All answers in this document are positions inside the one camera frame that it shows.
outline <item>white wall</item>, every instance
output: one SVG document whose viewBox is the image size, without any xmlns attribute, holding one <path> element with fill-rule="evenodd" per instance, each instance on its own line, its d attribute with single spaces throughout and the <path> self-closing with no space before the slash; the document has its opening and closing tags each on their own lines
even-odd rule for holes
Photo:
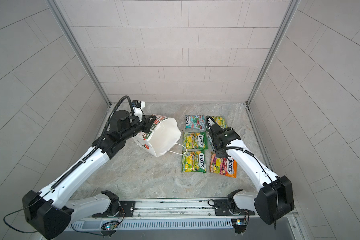
<svg viewBox="0 0 360 240">
<path fill-rule="evenodd" d="M 112 102 L 247 101 L 289 4 L 57 3 Z"/>
<path fill-rule="evenodd" d="M 106 108 L 44 0 L 0 0 L 0 239 L 31 237 L 4 215 L 84 154 Z M 7 221 L 32 231 L 22 215 Z"/>
<path fill-rule="evenodd" d="M 360 0 L 302 0 L 250 107 L 311 239 L 360 239 Z"/>
</svg>

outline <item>metal base plate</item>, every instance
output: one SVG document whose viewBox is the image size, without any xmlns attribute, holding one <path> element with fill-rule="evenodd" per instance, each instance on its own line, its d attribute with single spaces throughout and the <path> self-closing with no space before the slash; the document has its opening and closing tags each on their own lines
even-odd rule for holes
<svg viewBox="0 0 360 240">
<path fill-rule="evenodd" d="M 135 210 L 135 201 L 119 201 L 120 207 L 124 209 L 124 217 L 132 217 Z M 106 214 L 93 214 L 92 217 L 108 217 Z"/>
<path fill-rule="evenodd" d="M 244 216 L 247 213 L 243 210 L 239 214 L 233 214 L 228 208 L 228 200 L 213 200 L 215 204 L 215 214 L 216 216 Z M 251 210 L 247 210 L 250 216 L 255 215 L 256 213 Z"/>
</svg>

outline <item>metal frame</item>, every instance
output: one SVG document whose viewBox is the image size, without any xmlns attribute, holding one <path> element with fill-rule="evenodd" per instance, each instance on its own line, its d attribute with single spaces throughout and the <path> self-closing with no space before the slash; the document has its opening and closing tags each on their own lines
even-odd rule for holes
<svg viewBox="0 0 360 240">
<path fill-rule="evenodd" d="M 257 80 L 254 83 L 253 89 L 250 93 L 250 97 L 247 101 L 248 106 L 251 105 L 254 95 L 256 94 L 256 91 L 259 89 L 260 83 L 263 80 L 264 75 L 267 72 L 269 65 L 271 64 L 272 58 L 275 55 L 275 53 L 281 43 L 281 40 L 283 39 L 285 32 L 287 31 L 288 25 L 291 22 L 292 17 L 296 12 L 296 9 L 298 8 L 299 2 L 300 2 L 300 0 L 291 0 L 288 5 L 287 11 L 285 12 L 285 15 L 283 18 L 283 21 L 280 24 L 279 30 L 273 40 L 271 48 L 269 49 L 268 55 L 263 63 L 263 66 L 261 67 L 259 76 L 257 77 Z"/>
<path fill-rule="evenodd" d="M 64 35 L 67 37 L 68 42 L 71 44 L 73 50 L 75 51 L 77 57 L 79 58 L 81 64 L 83 65 L 84 69 L 86 70 L 88 76 L 91 78 L 93 83 L 95 84 L 96 88 L 100 91 L 103 99 L 110 106 L 111 102 L 104 92 L 103 88 L 100 85 L 99 80 L 97 79 L 95 73 L 93 72 L 91 65 L 89 64 L 87 58 L 85 57 L 84 53 L 82 52 L 79 44 L 77 43 L 76 38 L 74 37 L 70 27 L 68 26 L 67 22 L 65 21 L 64 17 L 61 14 L 59 7 L 57 6 L 54 0 L 46 0 L 49 9 L 51 10 L 53 16 L 55 17 L 56 21 L 58 22 L 61 30 L 63 31 Z"/>
</svg>

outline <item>fox's candy bag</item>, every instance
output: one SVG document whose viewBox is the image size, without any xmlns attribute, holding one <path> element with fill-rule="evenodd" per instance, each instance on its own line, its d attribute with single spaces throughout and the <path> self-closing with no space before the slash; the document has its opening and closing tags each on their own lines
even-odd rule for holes
<svg viewBox="0 0 360 240">
<path fill-rule="evenodd" d="M 208 149 L 206 132 L 184 132 L 183 145 L 187 149 Z"/>
<path fill-rule="evenodd" d="M 181 172 L 203 172 L 206 173 L 204 151 L 187 152 L 182 156 Z"/>
<path fill-rule="evenodd" d="M 186 115 L 185 128 L 205 130 L 205 118 L 202 115 Z"/>
<path fill-rule="evenodd" d="M 216 154 L 212 153 L 210 171 L 227 177 L 236 177 L 237 163 L 231 160 L 225 157 L 217 158 Z"/>
<path fill-rule="evenodd" d="M 215 122 L 221 127 L 221 128 L 227 128 L 227 123 L 225 122 L 225 118 L 223 116 L 211 116 Z M 213 122 L 211 119 L 208 119 L 209 126 L 213 125 Z"/>
</svg>

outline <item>gray marble surface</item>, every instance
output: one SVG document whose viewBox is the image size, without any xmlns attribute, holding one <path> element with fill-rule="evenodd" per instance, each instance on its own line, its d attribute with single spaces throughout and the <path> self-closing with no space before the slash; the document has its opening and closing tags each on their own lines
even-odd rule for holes
<svg viewBox="0 0 360 240">
<path fill-rule="evenodd" d="M 128 110 L 128 105 L 122 104 L 119 109 Z M 245 105 L 242 103 L 147 104 L 144 113 L 175 118 L 181 132 L 187 131 L 185 115 L 225 116 L 228 126 L 233 127 L 250 151 L 263 161 Z M 175 145 L 171 150 L 181 153 L 182 146 Z M 236 178 L 209 172 L 209 143 L 205 153 L 207 173 L 182 173 L 180 155 L 167 152 L 156 158 L 137 146 L 133 139 L 129 139 L 123 149 L 79 187 L 72 199 L 90 197 L 103 190 L 110 190 L 121 199 L 226 197 L 240 188 L 256 192 L 250 178 L 240 166 L 237 166 Z"/>
</svg>

